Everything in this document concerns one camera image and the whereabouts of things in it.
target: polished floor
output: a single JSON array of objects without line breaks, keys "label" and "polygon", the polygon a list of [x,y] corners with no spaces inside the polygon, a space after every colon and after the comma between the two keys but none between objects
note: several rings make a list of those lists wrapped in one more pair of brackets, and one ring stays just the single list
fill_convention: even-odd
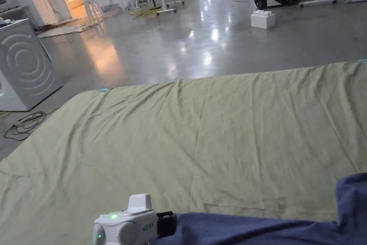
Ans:
[{"label": "polished floor", "polygon": [[[120,13],[85,32],[42,39],[65,85],[32,111],[94,89],[367,58],[367,3],[273,8],[269,30],[251,27],[255,8],[252,0],[185,0],[177,13]],[[0,119],[0,130],[24,116]],[[20,144],[0,141],[0,159]]]}]

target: blue fabric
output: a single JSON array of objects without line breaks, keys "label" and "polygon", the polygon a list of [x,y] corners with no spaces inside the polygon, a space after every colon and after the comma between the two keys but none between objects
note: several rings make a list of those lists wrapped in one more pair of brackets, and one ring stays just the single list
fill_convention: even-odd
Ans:
[{"label": "blue fabric", "polygon": [[339,222],[186,213],[157,245],[367,244],[367,173],[341,179],[336,198]]}]

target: white block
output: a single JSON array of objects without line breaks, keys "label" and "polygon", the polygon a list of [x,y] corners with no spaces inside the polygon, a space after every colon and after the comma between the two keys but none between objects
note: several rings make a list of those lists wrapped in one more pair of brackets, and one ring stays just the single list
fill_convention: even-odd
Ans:
[{"label": "white block", "polygon": [[255,11],[251,15],[251,26],[262,29],[269,29],[275,25],[275,14],[270,11]]}]

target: black cable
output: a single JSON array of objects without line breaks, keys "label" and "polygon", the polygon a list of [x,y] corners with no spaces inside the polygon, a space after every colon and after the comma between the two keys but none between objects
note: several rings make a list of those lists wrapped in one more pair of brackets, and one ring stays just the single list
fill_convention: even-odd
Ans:
[{"label": "black cable", "polygon": [[[29,114],[28,116],[18,120],[19,123],[13,124],[9,129],[6,129],[5,131],[1,131],[0,133],[4,132],[5,133],[4,138],[6,139],[12,139],[18,142],[24,141],[31,135],[29,131],[31,131],[38,125],[40,125],[48,114],[56,111],[57,109],[59,109],[59,107],[48,113],[45,113],[43,111],[38,111],[32,114]],[[8,136],[9,133],[11,133],[11,135],[13,136],[17,136],[17,135],[26,135],[26,136],[23,138],[17,139],[16,137]]]}]

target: bed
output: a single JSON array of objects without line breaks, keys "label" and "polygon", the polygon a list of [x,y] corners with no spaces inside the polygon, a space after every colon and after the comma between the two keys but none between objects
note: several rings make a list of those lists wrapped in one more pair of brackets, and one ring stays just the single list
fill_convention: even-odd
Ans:
[{"label": "bed", "polygon": [[89,91],[0,163],[0,244],[87,245],[98,215],[156,211],[317,221],[367,168],[367,63]]}]

